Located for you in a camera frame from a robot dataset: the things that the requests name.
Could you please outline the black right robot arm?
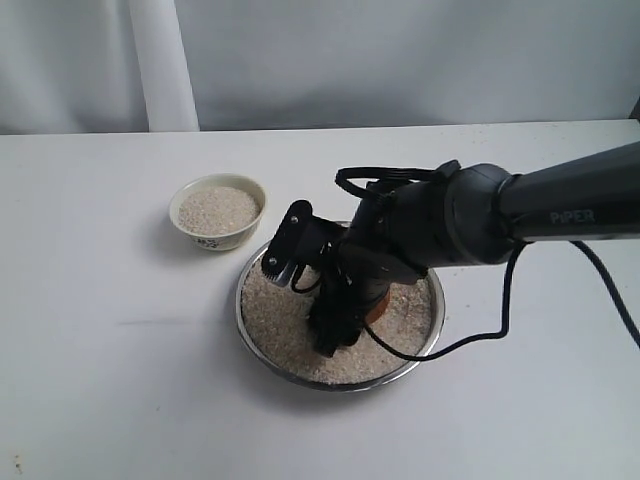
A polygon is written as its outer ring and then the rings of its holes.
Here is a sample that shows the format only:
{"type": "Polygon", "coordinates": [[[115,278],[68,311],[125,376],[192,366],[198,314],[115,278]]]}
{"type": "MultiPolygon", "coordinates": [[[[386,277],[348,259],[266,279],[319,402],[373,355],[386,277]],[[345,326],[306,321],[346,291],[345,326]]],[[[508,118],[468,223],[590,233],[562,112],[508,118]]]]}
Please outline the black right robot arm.
{"type": "Polygon", "coordinates": [[[493,164],[436,169],[352,167],[336,184],[359,199],[320,265],[309,313],[314,350],[354,344],[394,284],[433,268],[505,264],[528,244],[635,238],[639,147],[629,144],[528,174],[493,164]]]}

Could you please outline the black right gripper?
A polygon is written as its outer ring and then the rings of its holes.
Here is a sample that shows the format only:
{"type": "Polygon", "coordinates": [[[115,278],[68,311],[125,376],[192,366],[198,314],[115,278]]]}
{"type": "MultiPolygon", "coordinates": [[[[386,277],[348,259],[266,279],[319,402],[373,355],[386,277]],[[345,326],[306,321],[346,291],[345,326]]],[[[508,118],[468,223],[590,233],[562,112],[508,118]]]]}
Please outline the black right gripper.
{"type": "Polygon", "coordinates": [[[396,190],[407,182],[367,182],[351,223],[313,217],[299,246],[299,261],[321,271],[333,245],[345,274],[324,272],[320,290],[309,310],[307,326],[313,350],[331,358],[337,350],[353,346],[366,325],[364,316],[376,297],[391,283],[413,285],[428,269],[408,258],[398,240],[391,238],[389,216],[396,190]]]}

